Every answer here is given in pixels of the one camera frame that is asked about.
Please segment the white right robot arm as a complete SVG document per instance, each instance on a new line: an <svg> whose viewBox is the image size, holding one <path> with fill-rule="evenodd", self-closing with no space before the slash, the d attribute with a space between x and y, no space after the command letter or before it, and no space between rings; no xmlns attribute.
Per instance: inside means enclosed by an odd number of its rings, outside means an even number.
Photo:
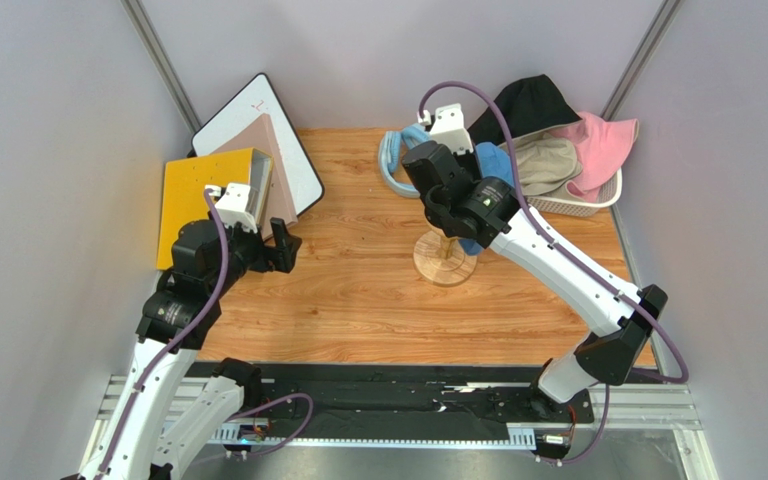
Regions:
<svg viewBox="0 0 768 480"><path fill-rule="evenodd" d="M578 346L543 368L534 382L538 396L562 404L596 383L627 380L667 304L664 290L638 287L602 268L554 233L534 208L523 210L506 181L481 177L471 153L456 155L427 141L408 150L402 165L433 226L524 268L587 325Z"/></svg>

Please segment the blue bucket hat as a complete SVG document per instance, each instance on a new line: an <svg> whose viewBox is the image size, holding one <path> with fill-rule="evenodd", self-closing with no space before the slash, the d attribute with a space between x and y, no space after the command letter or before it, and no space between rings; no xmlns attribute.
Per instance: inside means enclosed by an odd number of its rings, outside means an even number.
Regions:
<svg viewBox="0 0 768 480"><path fill-rule="evenodd" d="M475 153L483 177L497 177L504 180L509 186L513 186L513 172L509 154L490 142L475 145ZM459 239L459 245L467 256L477 256L483 248L473 240Z"/></svg>

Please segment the black bucket hat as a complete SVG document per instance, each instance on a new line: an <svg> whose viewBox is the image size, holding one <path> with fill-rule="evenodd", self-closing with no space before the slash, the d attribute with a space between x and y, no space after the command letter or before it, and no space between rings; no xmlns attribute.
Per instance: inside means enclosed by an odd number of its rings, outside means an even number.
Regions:
<svg viewBox="0 0 768 480"><path fill-rule="evenodd" d="M512 82L501 90L494 103L513 139L582 120L545 74ZM505 142L502 127L490 108L468 128L468 133L475 144Z"/></svg>

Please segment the beige bucket hat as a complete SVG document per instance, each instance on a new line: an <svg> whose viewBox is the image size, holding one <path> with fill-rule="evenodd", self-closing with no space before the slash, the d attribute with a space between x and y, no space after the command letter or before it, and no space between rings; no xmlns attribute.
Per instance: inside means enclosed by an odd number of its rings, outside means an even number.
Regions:
<svg viewBox="0 0 768 480"><path fill-rule="evenodd" d="M547 132L514 141L519 183L525 197L542 196L582 172L574 144Z"/></svg>

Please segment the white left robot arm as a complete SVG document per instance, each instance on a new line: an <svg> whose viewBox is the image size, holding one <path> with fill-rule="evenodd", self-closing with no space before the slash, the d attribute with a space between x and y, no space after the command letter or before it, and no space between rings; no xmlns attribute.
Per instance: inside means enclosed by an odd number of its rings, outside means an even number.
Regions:
<svg viewBox="0 0 768 480"><path fill-rule="evenodd" d="M222 314L220 300L248 272L289 273L301 238L271 221L271 242L214 217L181 227L172 265L142 308L124 389L78 479L181 479L233 414L259 406L259 367L226 358L194 403L166 423L173 399Z"/></svg>

